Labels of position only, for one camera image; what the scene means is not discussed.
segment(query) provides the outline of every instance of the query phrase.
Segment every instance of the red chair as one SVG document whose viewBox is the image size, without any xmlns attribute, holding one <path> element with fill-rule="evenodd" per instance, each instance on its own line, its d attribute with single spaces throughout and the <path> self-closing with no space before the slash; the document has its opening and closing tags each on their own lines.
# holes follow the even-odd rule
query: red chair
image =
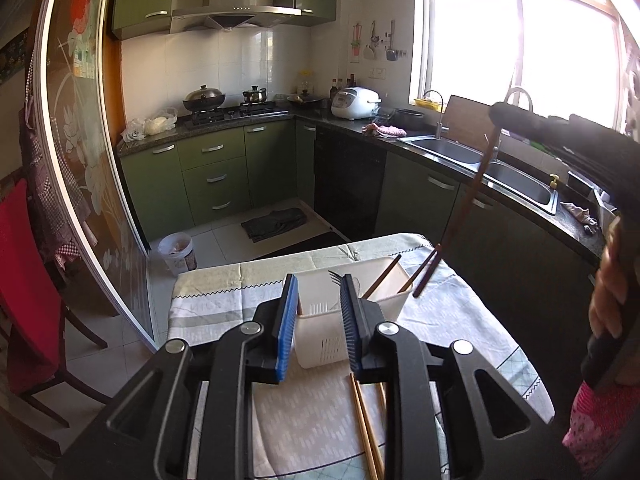
<svg viewBox="0 0 640 480">
<path fill-rule="evenodd" d="M 99 347 L 107 343 L 68 309 L 47 274 L 31 234 L 24 180 L 0 203 L 0 297 L 12 322 L 6 374 L 14 394 L 66 428 L 34 394 L 66 382 L 98 402 L 111 400 L 66 370 L 65 318 Z"/>
</svg>

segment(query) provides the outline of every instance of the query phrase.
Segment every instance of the yellow container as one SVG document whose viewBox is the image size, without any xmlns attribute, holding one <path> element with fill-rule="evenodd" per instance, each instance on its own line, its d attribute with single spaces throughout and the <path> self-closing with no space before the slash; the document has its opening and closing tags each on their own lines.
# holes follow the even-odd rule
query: yellow container
<svg viewBox="0 0 640 480">
<path fill-rule="evenodd" d="M 436 103 L 434 101 L 431 101 L 430 99 L 416 99 L 415 105 L 421 108 L 428 108 L 429 110 L 435 110 L 436 112 L 439 112 L 441 108 L 440 103 Z"/>
</svg>

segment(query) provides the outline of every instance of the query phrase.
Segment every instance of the plastic bag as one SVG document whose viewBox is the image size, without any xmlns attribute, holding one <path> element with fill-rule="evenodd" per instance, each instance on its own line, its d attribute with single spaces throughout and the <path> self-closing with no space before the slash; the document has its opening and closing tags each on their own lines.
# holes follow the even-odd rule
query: plastic bag
<svg viewBox="0 0 640 480">
<path fill-rule="evenodd" d="M 175 128 L 178 119 L 178 110 L 165 108 L 160 110 L 155 117 L 145 121 L 145 135 L 153 136 Z"/>
<path fill-rule="evenodd" d="M 142 140 L 145 138 L 145 120 L 132 119 L 127 123 L 127 127 L 122 133 L 125 142 L 133 142 L 134 140 Z"/>
</svg>

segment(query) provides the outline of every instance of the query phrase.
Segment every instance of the kitchen countertop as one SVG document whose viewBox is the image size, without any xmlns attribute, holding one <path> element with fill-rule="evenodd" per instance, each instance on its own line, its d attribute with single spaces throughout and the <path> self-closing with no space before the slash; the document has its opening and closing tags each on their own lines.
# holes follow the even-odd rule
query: kitchen countertop
<svg viewBox="0 0 640 480">
<path fill-rule="evenodd" d="M 130 143 L 120 141 L 116 147 L 116 153 L 118 156 L 123 157 L 132 155 L 133 153 L 142 152 L 150 148 L 166 145 L 171 142 L 176 142 L 178 140 L 197 137 L 211 132 L 295 118 L 319 124 L 329 130 L 347 134 L 348 136 L 362 140 L 363 142 L 369 142 L 389 152 L 395 153 L 396 155 L 404 156 L 404 158 L 407 158 L 408 160 L 412 160 L 418 164 L 431 168 L 434 171 L 450 176 L 462 184 L 470 184 L 475 175 L 473 171 L 462 168 L 453 162 L 449 162 L 441 158 L 435 161 L 423 150 L 407 144 L 406 142 L 401 142 L 395 139 L 381 139 L 379 137 L 365 137 L 361 134 L 361 131 L 363 126 L 370 123 L 369 120 L 347 121 L 333 117 L 325 110 L 290 110 L 288 114 L 279 116 L 243 117 L 206 124 L 201 128 L 193 130 L 187 129 L 184 124 L 178 124 L 173 130 L 157 134 L 153 137 L 146 137 L 143 140 Z M 510 209 L 513 209 L 521 216 L 524 216 L 539 227 L 543 228 L 545 231 L 549 232 L 549 234 L 553 235 L 555 238 L 574 250 L 575 253 L 580 254 L 580 256 L 590 264 L 594 266 L 599 264 L 600 255 L 602 254 L 605 246 L 604 236 L 600 231 L 593 236 L 587 236 L 578 221 L 559 203 L 558 208 L 556 209 L 556 214 L 551 215 L 542 211 L 542 209 L 537 208 L 533 204 L 530 204 L 519 195 L 499 185 L 494 185 L 492 188 L 482 186 L 481 192 L 504 204 Z M 565 190 L 558 189 L 558 195 L 558 202 L 572 202 Z"/>
</svg>

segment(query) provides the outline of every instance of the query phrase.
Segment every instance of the bright window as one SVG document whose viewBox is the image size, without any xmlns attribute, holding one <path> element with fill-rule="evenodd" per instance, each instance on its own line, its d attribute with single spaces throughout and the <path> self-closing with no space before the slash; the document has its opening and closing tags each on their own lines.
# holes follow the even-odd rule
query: bright window
<svg viewBox="0 0 640 480">
<path fill-rule="evenodd" d="M 522 86 L 540 115 L 616 126 L 618 23 L 609 15 L 574 0 L 425 1 L 420 92 L 490 105 Z M 511 102 L 528 106 L 524 95 Z"/>
</svg>

